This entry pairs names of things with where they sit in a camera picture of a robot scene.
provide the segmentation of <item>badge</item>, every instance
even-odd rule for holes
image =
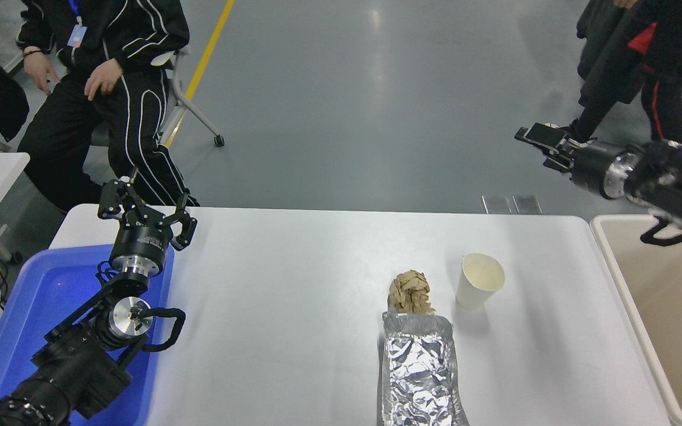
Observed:
[[[70,40],[67,41],[67,45],[74,49],[81,46],[84,35],[86,35],[86,27],[80,24],[76,25],[73,27],[73,33],[70,35]]]

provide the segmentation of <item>yellow line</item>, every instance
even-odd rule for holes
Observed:
[[[220,14],[220,19],[217,20],[217,25],[214,26],[212,35],[209,37],[207,46],[205,47],[204,53],[201,55],[200,62],[197,65],[197,70],[194,71],[194,76],[191,78],[191,82],[189,83],[189,86],[186,88],[186,97],[188,99],[192,99],[194,97],[194,94],[197,92],[198,84],[201,81],[201,76],[204,75],[204,71],[207,69],[207,64],[209,63],[210,57],[212,56],[212,51],[214,50],[214,46],[217,45],[217,39],[220,38],[220,33],[223,32],[223,27],[225,27],[225,21],[228,20],[228,15],[230,14],[230,9],[233,8],[233,3],[235,3],[235,0],[228,0],[228,2],[225,3],[223,13]],[[178,129],[181,128],[182,121],[184,121],[183,117],[181,117],[181,119],[178,121],[178,124],[176,124],[175,129],[173,130],[173,134],[170,135],[170,140],[168,140],[168,142],[165,143],[165,145],[168,148],[170,148],[170,145],[173,144],[175,135],[178,134]]]

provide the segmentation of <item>beige bin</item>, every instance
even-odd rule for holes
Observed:
[[[682,243],[644,244],[647,215],[597,216],[591,222],[617,290],[675,424],[682,425]],[[670,235],[670,228],[658,234]]]

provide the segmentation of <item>lanyard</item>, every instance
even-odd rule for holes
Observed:
[[[75,17],[78,18],[78,25],[83,26],[83,23],[81,22],[81,12],[78,11],[78,8],[81,7],[81,0],[67,0],[67,2],[70,3],[70,9],[73,10]]]

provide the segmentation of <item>hand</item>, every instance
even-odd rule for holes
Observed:
[[[33,50],[37,50],[37,48],[26,48],[24,52],[27,53]],[[46,95],[52,94],[51,90],[49,90],[48,76],[52,77],[52,81],[59,83],[59,77],[57,76],[57,73],[54,72],[52,63],[49,62],[49,58],[43,53],[32,53],[29,54],[29,56],[26,56],[24,64],[22,64],[22,69],[30,76],[30,79],[33,80],[36,87],[46,93]]]
[[[614,0],[615,6],[623,9],[630,9],[638,3],[639,0]]]
[[[96,67],[94,72],[91,73],[89,80],[86,81],[86,88],[83,90],[83,94],[89,97],[90,101],[94,100],[99,89],[102,89],[103,95],[109,95],[122,75],[123,68],[117,63],[117,60],[107,60],[104,64]]]

